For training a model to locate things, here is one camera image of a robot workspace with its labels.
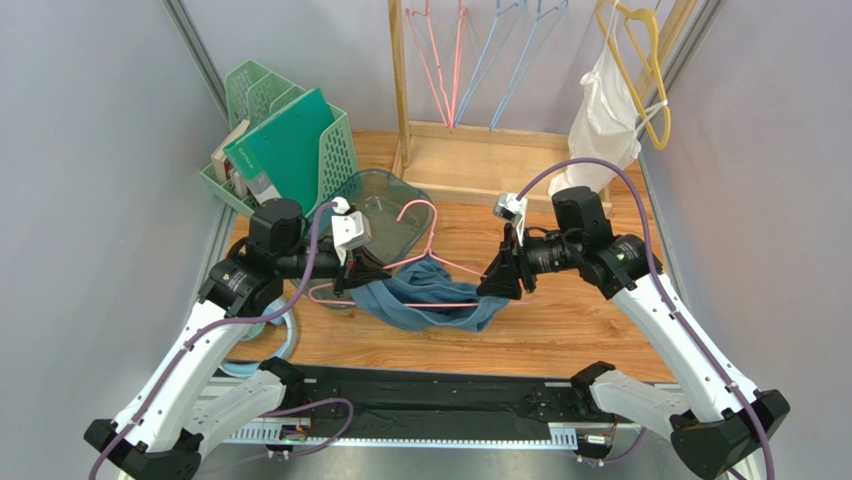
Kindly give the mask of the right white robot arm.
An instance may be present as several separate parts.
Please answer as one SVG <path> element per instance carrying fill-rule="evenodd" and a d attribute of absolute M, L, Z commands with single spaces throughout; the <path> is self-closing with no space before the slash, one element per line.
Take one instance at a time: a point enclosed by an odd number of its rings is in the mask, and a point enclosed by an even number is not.
<path fill-rule="evenodd" d="M 534 235 L 527 203 L 502 193 L 494 213 L 504 221 L 498 253 L 478 294 L 518 300 L 539 275 L 576 270 L 643 332 L 680 385 L 673 393 L 599 361 L 571 386 L 583 413 L 613 414 L 667 438 L 685 466 L 714 479 L 754 453 L 790 406 L 776 390 L 760 390 L 719 351 L 673 291 L 644 240 L 613 232 L 599 195 L 571 187 L 552 197 L 557 228 Z"/>

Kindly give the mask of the blue tank top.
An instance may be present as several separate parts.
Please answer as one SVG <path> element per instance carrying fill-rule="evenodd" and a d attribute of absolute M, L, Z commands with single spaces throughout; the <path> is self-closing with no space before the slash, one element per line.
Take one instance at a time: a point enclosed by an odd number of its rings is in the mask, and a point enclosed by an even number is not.
<path fill-rule="evenodd" d="M 367 314 L 414 332 L 449 327 L 480 333 L 509 305 L 505 298 L 478 295 L 474 283 L 453 280 L 444 265 L 431 258 L 404 265 L 391 278 L 350 294 Z"/>

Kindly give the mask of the pink wire hanger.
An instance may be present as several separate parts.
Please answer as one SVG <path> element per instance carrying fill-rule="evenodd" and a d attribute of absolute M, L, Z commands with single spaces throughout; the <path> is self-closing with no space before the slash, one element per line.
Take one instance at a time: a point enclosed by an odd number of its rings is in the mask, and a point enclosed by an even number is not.
<path fill-rule="evenodd" d="M 405 216 L 407 210 L 411 206 L 418 205 L 418 204 L 426 205 L 428 207 L 430 215 L 431 215 L 431 220 L 430 220 L 430 223 L 429 223 L 428 236 L 427 236 L 427 240 L 426 240 L 426 243 L 425 243 L 424 250 L 422 251 L 421 254 L 419 254 L 417 256 L 413 256 L 413 257 L 406 258 L 406 259 L 403 259 L 403 260 L 400 260 L 400 261 L 397 261 L 397 262 L 394 262 L 394 263 L 384 265 L 383 270 L 386 273 L 391 273 L 391 277 L 388 280 L 400 280 L 402 278 L 403 273 L 407 273 L 407 272 L 411 271 L 411 269 L 409 268 L 410 264 L 414 264 L 415 266 L 417 266 L 417 265 L 423 264 L 424 262 L 437 263 L 437 264 L 441 264 L 443 266 L 450 266 L 450 267 L 462 270 L 463 272 L 476 275 L 479 278 L 484 278 L 485 277 L 484 274 L 481 274 L 481 273 L 479 273 L 475 270 L 472 270 L 472 269 L 467 268 L 465 266 L 459 265 L 459 264 L 454 263 L 452 261 L 446 260 L 446 259 L 438 256 L 434 252 L 433 240 L 434 240 L 435 230 L 436 230 L 436 225 L 437 225 L 437 220 L 438 220 L 438 212 L 437 212 L 436 206 L 433 203 L 431 203 L 430 201 L 423 200 L 423 199 L 415 199 L 415 200 L 409 201 L 400 210 L 400 212 L 399 212 L 399 214 L 396 218 L 396 221 L 400 222 L 401 219 Z M 368 282 L 368 284 L 369 285 L 384 285 L 388 280 L 387 279 L 385 279 L 385 280 L 371 280 L 371 281 Z M 361 303 L 357 302 L 356 293 L 358 291 L 361 291 L 361 290 L 363 290 L 365 293 L 369 293 L 370 290 L 368 289 L 367 286 L 355 287 L 353 293 L 350 293 L 350 296 L 352 297 L 351 300 L 340 300 L 339 298 L 319 299 L 315 296 L 316 291 L 326 289 L 327 287 L 332 287 L 332 284 L 327 283 L 327 284 L 313 286 L 308 290 L 307 295 L 308 295 L 308 297 L 310 298 L 311 301 L 313 301 L 314 303 L 321 304 L 321 305 L 345 306 L 346 308 L 348 308 L 348 307 L 359 307 L 362 310 L 366 311 L 365 303 L 364 302 L 361 302 Z M 444 310 L 446 310 L 446 309 L 464 309 L 464 308 L 474 308 L 474 307 L 478 308 L 480 306 L 480 304 L 482 303 L 482 301 L 479 300 L 479 299 L 477 299 L 476 301 L 473 301 L 473 302 L 461 302 L 461 301 L 456 301 L 456 302 L 440 302 L 440 301 L 401 302 L 399 300 L 394 299 L 394 302 L 397 302 L 401 306 L 409 308 L 409 309 L 444 309 Z"/>

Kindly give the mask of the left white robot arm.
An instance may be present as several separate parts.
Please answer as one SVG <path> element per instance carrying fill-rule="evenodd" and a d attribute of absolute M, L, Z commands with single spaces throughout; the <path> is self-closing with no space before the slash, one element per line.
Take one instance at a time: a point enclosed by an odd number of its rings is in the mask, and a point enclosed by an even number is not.
<path fill-rule="evenodd" d="M 209 380 L 252 326 L 287 315 L 299 300 L 283 284 L 328 280 L 337 292 L 384 280 L 369 250 L 368 218 L 342 197 L 306 214 L 291 199 L 262 203 L 245 237 L 202 283 L 179 337 L 139 393 L 114 417 L 94 420 L 85 441 L 105 464 L 135 479 L 190 479 L 232 434 L 266 414 L 300 411 L 302 374 L 288 361 L 262 361 L 240 385 L 200 403 Z"/>

